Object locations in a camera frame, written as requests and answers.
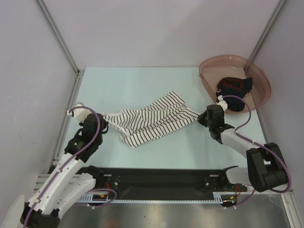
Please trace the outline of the black white striped tank top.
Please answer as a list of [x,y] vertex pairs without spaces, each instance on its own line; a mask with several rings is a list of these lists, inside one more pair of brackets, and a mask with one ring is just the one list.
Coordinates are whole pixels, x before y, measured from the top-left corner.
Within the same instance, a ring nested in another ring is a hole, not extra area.
[[160,139],[198,120],[180,95],[171,91],[142,109],[123,109],[105,113],[104,119],[130,148]]

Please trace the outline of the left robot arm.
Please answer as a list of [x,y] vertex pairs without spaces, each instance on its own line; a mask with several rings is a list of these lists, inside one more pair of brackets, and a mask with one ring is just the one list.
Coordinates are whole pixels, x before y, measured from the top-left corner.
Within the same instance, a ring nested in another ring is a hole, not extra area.
[[25,202],[20,221],[25,228],[56,228],[66,211],[85,193],[105,184],[101,169],[89,166],[71,186],[72,177],[103,142],[108,122],[101,114],[89,113],[80,123],[64,154],[42,187]]

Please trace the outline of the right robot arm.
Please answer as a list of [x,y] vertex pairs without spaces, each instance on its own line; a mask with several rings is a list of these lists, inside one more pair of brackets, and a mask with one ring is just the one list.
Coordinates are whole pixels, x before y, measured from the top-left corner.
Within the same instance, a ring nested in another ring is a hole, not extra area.
[[275,143],[261,144],[239,133],[225,123],[223,108],[218,104],[207,106],[198,116],[198,122],[209,129],[211,137],[218,143],[239,152],[247,159],[247,167],[235,167],[219,178],[223,190],[231,190],[236,183],[251,185],[256,191],[271,190],[286,193],[291,188],[291,175],[285,164],[280,148]]

